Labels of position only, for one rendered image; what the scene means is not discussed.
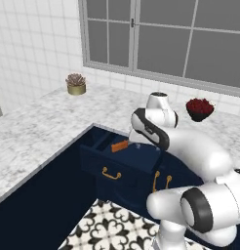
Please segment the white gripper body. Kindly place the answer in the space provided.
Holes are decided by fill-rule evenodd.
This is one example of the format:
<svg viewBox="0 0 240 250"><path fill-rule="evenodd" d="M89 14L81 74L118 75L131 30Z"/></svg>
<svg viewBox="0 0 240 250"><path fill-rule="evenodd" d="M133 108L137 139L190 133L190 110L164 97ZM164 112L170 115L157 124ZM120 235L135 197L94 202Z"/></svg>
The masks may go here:
<svg viewBox="0 0 240 250"><path fill-rule="evenodd" d="M134 129L131 130L129 134L130 144L149 144L149 140L143 135L136 132Z"/></svg>

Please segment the grey framed window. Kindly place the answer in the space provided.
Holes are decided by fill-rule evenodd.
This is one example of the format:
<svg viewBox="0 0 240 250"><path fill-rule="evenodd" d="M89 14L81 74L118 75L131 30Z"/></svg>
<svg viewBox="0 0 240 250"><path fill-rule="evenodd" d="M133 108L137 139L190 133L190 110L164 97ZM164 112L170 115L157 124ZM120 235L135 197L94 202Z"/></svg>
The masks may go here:
<svg viewBox="0 0 240 250"><path fill-rule="evenodd" d="M240 97L240 0L78 5L83 65Z"/></svg>

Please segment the dark blue cabinet door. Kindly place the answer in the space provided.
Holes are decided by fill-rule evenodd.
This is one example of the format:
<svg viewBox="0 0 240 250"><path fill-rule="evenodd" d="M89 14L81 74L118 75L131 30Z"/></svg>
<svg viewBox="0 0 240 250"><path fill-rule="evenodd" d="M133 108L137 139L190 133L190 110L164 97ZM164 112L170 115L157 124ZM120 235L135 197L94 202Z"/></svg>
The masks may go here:
<svg viewBox="0 0 240 250"><path fill-rule="evenodd" d="M117 180L98 177L98 199L112 201L146 217L146 199L152 193L152 182L153 175L149 174L124 174Z"/></svg>

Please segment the succulent in gold pot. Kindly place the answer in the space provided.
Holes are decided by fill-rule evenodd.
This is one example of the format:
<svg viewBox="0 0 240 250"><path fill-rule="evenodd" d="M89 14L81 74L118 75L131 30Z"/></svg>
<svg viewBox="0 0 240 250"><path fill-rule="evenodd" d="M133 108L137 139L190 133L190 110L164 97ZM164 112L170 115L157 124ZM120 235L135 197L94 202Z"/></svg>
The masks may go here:
<svg viewBox="0 0 240 250"><path fill-rule="evenodd" d="M67 92L73 96L86 93L86 78L79 73L71 73L65 79Z"/></svg>

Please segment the red flowers in black bowl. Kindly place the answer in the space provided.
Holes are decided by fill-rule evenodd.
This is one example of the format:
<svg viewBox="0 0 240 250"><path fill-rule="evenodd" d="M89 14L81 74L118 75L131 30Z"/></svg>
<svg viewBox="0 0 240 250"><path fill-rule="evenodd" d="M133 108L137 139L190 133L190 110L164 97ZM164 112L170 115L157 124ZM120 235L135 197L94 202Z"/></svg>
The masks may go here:
<svg viewBox="0 0 240 250"><path fill-rule="evenodd" d="M193 99L186 103L186 110L195 122L201 122L214 111L214 106L206 99Z"/></svg>

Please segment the dark blue cabinet run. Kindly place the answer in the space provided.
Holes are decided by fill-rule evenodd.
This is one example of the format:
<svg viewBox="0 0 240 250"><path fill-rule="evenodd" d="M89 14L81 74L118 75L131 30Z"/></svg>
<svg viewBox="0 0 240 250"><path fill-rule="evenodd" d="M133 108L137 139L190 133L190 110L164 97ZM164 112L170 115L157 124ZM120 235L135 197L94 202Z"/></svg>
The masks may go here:
<svg viewBox="0 0 240 250"><path fill-rule="evenodd" d="M0 203L0 250L58 250L97 198L80 146L104 134L92 128Z"/></svg>

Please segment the dark blue open drawer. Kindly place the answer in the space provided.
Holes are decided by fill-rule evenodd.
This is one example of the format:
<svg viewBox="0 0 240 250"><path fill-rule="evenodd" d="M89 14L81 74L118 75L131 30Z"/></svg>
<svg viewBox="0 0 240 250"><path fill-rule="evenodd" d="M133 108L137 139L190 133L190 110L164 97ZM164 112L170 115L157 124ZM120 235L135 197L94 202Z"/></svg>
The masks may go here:
<svg viewBox="0 0 240 250"><path fill-rule="evenodd" d="M115 176L117 172L127 174L153 175L161 162L162 154L151 145L129 146L121 151L112 152L111 145L126 140L126 137L112 132L92 134L92 143L80 145L81 167L95 177L104 177L102 167Z"/></svg>

